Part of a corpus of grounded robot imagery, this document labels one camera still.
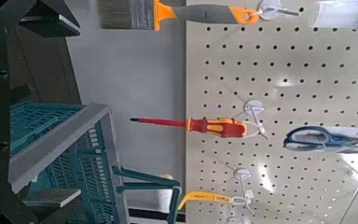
scissors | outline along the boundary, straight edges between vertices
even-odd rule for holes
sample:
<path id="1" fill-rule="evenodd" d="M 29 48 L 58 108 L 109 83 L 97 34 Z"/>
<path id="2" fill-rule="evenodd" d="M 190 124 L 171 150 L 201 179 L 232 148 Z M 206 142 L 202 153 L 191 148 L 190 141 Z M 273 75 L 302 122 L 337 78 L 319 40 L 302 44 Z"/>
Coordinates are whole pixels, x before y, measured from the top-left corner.
<path id="1" fill-rule="evenodd" d="M 283 146 L 292 151 L 324 149 L 339 153 L 358 153 L 358 140 L 342 134 L 332 134 L 317 126 L 292 130 L 284 139 Z"/>

plastic packaging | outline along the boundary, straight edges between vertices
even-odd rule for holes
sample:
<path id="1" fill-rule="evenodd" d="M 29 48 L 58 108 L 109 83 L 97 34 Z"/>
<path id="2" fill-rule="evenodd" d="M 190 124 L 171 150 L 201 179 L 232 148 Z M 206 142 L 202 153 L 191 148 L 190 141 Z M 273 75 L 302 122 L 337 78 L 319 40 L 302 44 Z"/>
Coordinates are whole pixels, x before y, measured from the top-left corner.
<path id="1" fill-rule="evenodd" d="M 318 1 L 311 13 L 312 27 L 358 30 L 358 0 Z"/>
<path id="2" fill-rule="evenodd" d="M 161 177 L 166 179 L 173 179 L 171 175 L 162 175 Z M 171 197 L 172 197 L 172 190 L 171 189 L 158 189 L 156 190 L 157 196 L 157 210 L 161 213 L 169 214 L 170 213 L 170 204 L 171 204 Z"/>

teal plastic crate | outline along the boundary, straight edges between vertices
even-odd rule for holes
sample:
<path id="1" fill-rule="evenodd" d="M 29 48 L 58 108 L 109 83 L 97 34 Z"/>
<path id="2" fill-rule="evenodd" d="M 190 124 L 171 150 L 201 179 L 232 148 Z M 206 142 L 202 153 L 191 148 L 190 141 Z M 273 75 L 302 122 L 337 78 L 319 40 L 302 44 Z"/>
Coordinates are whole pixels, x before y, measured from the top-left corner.
<path id="1" fill-rule="evenodd" d="M 10 156 L 78 112 L 83 105 L 23 103 L 10 109 Z"/>
<path id="2" fill-rule="evenodd" d="M 69 119 L 82 105 L 27 103 L 10 111 L 11 155 L 31 145 L 43 134 Z M 101 124 L 84 133 L 32 183 L 30 194 L 42 189 L 81 189 L 81 199 L 68 224 L 118 224 L 115 193 L 111 182 Z"/>

yellow tool handle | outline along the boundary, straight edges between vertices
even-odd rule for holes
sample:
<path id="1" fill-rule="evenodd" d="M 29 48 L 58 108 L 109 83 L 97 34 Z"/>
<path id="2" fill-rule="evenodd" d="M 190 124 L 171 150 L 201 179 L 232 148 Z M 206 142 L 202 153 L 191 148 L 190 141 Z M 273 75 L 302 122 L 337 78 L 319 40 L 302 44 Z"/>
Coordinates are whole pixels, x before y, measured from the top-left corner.
<path id="1" fill-rule="evenodd" d="M 230 203 L 231 198 L 221 194 L 214 194 L 203 191 L 190 191 L 188 192 L 182 201 L 179 203 L 178 210 L 182 209 L 187 201 L 205 201 L 205 202 L 217 202 L 217 203 Z"/>

white pegboard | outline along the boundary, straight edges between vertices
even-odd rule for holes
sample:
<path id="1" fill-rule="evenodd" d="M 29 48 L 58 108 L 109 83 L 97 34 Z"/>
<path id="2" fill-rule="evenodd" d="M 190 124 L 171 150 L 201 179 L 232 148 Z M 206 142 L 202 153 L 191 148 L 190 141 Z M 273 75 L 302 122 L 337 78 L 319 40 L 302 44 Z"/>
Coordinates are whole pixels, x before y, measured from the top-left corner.
<path id="1" fill-rule="evenodd" d="M 246 101 L 257 99 L 267 108 L 259 118 L 271 137 L 187 135 L 186 190 L 241 195 L 233 172 L 243 167 L 254 175 L 246 185 L 255 192 L 254 217 L 243 207 L 189 202 L 187 223 L 226 223 L 238 216 L 254 224 L 331 224 L 339 223 L 348 208 L 358 188 L 352 169 L 358 171 L 358 156 L 282 148 L 285 135 L 299 126 L 358 127 L 358 32 L 310 28 L 312 2 L 282 1 L 284 7 L 303 11 L 299 19 L 281 16 L 243 27 L 187 23 L 187 115 L 252 119 L 241 111 Z M 258 2 L 187 4 L 256 8 Z"/>

